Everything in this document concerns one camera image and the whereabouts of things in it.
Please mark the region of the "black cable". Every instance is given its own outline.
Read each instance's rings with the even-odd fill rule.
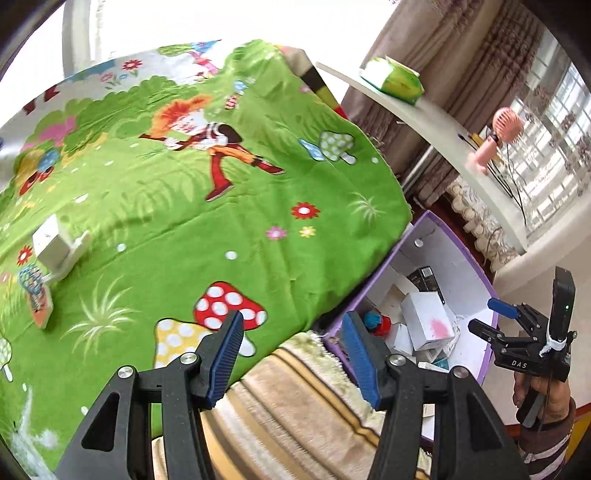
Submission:
[[[525,211],[523,210],[523,200],[521,200],[521,193],[519,192],[519,187],[517,186],[517,182],[515,181],[515,177],[513,176],[513,171],[515,171],[515,167],[513,162],[509,158],[509,144],[507,144],[507,162],[509,162],[509,166],[512,170],[511,173],[511,180],[513,180],[513,185],[515,185],[515,190],[517,190],[517,196],[519,197],[519,208],[521,209],[521,214],[523,215],[523,221],[525,226],[527,226],[527,218],[525,216]]]
[[[535,455],[535,449],[538,446],[538,438],[540,437],[540,432],[542,431],[542,427],[544,426],[544,418],[546,417],[546,409],[548,408],[548,402],[550,400],[550,387],[552,385],[552,370],[550,370],[550,376],[548,377],[548,387],[546,388],[546,398],[544,399],[544,408],[542,409],[542,418],[538,419],[538,430],[535,433],[535,440],[534,440],[534,447],[531,449],[532,458]],[[525,460],[527,457],[527,452],[524,452],[524,455],[521,460]]]

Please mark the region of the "human hand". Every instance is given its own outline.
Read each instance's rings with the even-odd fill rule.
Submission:
[[[525,389],[525,374],[514,372],[515,385],[513,386],[513,404],[519,407],[525,400],[527,390]],[[548,391],[548,379],[542,377],[531,377],[530,388],[546,395]],[[544,416],[544,423],[560,421],[569,416],[570,408],[570,387],[569,381],[562,383],[559,380],[552,380],[550,385],[550,398]],[[542,418],[544,409],[538,413]]]

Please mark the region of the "green bedspread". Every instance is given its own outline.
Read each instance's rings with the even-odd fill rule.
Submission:
[[[410,220],[377,150],[279,49],[216,43],[98,65],[0,129],[14,164],[0,177],[0,429],[30,473],[55,467],[119,366],[194,350],[230,307],[245,316],[237,380],[334,308]],[[18,272],[52,213],[93,241],[51,286],[40,330]]]

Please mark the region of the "pink flower print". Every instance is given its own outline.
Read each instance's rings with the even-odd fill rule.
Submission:
[[[45,140],[54,140],[56,147],[64,144],[64,138],[76,128],[76,117],[69,116],[62,124],[50,125],[39,135],[39,143]]]
[[[267,238],[269,240],[279,240],[281,238],[285,238],[287,236],[287,230],[283,230],[278,226],[273,226],[271,229],[267,230]]]
[[[109,80],[112,80],[114,76],[115,75],[113,74],[113,72],[106,72],[106,73],[104,73],[103,75],[100,76],[100,79],[99,80],[101,82],[108,82]]]

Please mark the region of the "white cardboard box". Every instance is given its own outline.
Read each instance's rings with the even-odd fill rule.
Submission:
[[[395,323],[385,338],[386,345],[392,349],[405,353],[406,355],[413,354],[413,342],[408,333],[408,327],[403,323]]]
[[[452,325],[437,292],[409,293],[402,301],[401,308],[415,350],[442,347],[454,337]]]

